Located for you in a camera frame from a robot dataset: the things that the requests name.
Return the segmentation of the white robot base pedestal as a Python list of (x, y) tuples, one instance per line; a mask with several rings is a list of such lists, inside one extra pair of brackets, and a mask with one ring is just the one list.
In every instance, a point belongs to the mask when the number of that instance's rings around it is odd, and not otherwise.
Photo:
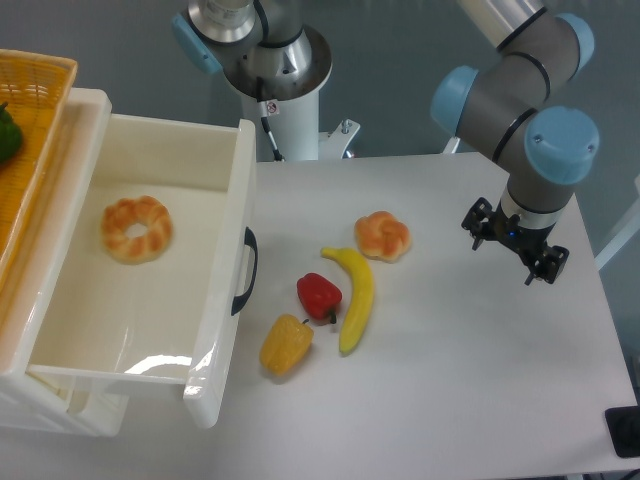
[(345, 118), (331, 131), (319, 126), (320, 91), (332, 66), (325, 38), (304, 25), (291, 43), (255, 46), (225, 72), (241, 99), (242, 116), (255, 124), (259, 162), (352, 156), (358, 122)]

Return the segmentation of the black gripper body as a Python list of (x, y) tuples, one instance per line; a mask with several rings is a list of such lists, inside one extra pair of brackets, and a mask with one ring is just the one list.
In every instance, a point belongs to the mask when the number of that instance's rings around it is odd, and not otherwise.
[(534, 265), (542, 263), (547, 257), (556, 257), (555, 249), (547, 243), (554, 224), (544, 228), (526, 228), (516, 215), (507, 217), (501, 207), (491, 215), (488, 224), (490, 240), (516, 253), (524, 265)]

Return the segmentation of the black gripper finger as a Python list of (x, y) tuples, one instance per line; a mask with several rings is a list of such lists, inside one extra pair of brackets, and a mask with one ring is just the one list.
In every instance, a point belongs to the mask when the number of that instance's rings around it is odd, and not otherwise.
[(568, 249), (547, 244), (532, 252), (525, 252), (523, 264), (527, 267), (529, 274), (524, 284), (529, 286), (534, 280), (553, 284), (562, 273), (569, 255)]
[(472, 237), (473, 250), (477, 250), (484, 241), (494, 240), (493, 218), (493, 207), (484, 197), (480, 197), (465, 215), (461, 227)]

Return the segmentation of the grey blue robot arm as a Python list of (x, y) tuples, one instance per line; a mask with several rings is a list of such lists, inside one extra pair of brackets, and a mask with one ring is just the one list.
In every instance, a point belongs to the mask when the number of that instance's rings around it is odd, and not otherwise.
[[(462, 9), (500, 61), (452, 70), (430, 106), (433, 120), (508, 174), (497, 205), (477, 201), (462, 226), (476, 243), (514, 252), (531, 279), (553, 283), (568, 251), (547, 239), (589, 173), (600, 138), (589, 116), (548, 98), (589, 62), (594, 37), (571, 14), (540, 1), (465, 1)], [(319, 129), (319, 92), (332, 70), (325, 38), (296, 1), (192, 1), (171, 22), (177, 44), (202, 72), (222, 73), (257, 128), (261, 161), (341, 157), (347, 142)]]

